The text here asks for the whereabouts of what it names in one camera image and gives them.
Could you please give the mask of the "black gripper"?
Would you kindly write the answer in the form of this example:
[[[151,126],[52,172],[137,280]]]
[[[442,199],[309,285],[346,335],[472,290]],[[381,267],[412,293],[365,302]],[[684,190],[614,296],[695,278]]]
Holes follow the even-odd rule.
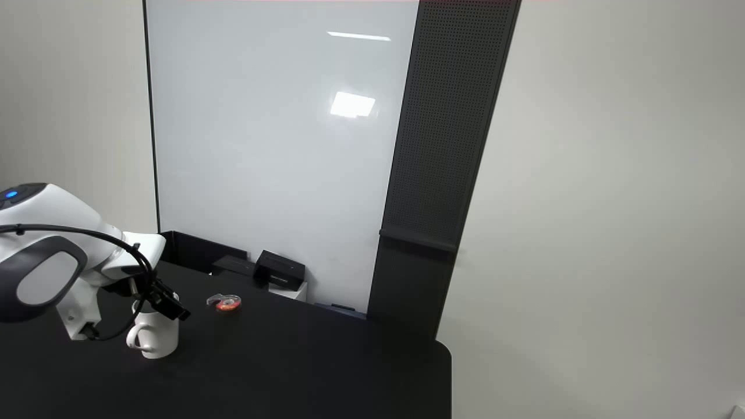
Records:
[[[168,320],[185,321],[189,317],[189,309],[179,302],[179,296],[160,282],[153,282],[144,290],[144,301],[151,309],[157,309],[158,314],[164,314]]]

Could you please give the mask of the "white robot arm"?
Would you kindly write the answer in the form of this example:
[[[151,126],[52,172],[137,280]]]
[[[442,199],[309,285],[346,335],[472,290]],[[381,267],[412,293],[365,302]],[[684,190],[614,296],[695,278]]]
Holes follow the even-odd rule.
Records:
[[[71,341],[101,341],[101,290],[182,321],[189,309],[157,274],[164,251],[160,233],[121,231],[62,186],[8,186],[0,190],[0,321],[55,309]]]

